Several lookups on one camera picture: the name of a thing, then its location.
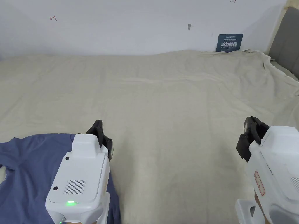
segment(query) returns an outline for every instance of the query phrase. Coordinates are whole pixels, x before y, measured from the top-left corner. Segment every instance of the dark blue sign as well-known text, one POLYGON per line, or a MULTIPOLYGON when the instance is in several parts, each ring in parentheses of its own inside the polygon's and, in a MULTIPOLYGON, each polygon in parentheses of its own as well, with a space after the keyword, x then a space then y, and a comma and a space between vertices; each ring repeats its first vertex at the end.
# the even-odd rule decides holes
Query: dark blue sign
POLYGON ((243 34, 219 34, 216 52, 240 50, 243 34))

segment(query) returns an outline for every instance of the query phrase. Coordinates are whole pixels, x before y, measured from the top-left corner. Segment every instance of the bed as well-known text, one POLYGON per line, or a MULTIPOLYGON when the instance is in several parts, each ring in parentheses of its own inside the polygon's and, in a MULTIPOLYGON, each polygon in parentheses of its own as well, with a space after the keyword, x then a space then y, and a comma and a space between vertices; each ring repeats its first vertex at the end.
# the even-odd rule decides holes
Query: bed
POLYGON ((294 54, 274 53, 290 13, 270 50, 280 69, 251 50, 2 61, 0 142, 101 119, 123 223, 238 223, 235 201, 254 195, 235 149, 245 118, 299 124, 298 67, 283 63, 294 54))

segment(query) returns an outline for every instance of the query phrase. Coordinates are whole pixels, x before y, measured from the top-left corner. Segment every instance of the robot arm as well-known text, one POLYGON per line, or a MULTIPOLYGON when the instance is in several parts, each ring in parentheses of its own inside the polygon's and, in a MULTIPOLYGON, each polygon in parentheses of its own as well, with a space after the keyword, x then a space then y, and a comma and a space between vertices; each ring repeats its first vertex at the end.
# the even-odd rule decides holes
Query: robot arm
POLYGON ((106 224, 112 154, 112 140, 104 136, 102 121, 96 121, 87 134, 75 135, 72 151, 62 159, 45 203, 55 224, 106 224))
MULTIPOLYGON (((246 173, 265 217, 272 224, 299 223, 299 132, 269 127, 254 117, 244 127, 237 151, 248 162, 246 173)), ((236 210, 240 223, 265 223, 255 201, 237 200, 236 210)))

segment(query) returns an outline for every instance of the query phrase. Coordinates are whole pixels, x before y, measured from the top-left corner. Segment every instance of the speaker grille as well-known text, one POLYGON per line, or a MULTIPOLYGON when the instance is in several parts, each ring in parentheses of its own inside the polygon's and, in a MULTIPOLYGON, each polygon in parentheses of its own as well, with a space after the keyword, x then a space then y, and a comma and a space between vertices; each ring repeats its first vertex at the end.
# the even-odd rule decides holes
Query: speaker grille
POLYGON ((298 177, 291 177, 291 181, 294 184, 294 187, 299 192, 299 178, 298 177))
POLYGON ((85 180, 69 180, 64 189, 64 194, 83 194, 85 180))

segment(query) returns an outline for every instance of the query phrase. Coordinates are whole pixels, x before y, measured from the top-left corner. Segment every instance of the red marker arrow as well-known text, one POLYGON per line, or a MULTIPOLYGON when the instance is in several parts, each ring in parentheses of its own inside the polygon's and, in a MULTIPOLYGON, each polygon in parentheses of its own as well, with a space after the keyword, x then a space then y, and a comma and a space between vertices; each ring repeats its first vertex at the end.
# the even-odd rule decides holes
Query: red marker arrow
POLYGON ((50 17, 50 20, 52 20, 52 19, 55 19, 55 20, 57 21, 57 19, 56 19, 55 15, 54 15, 54 17, 50 17))

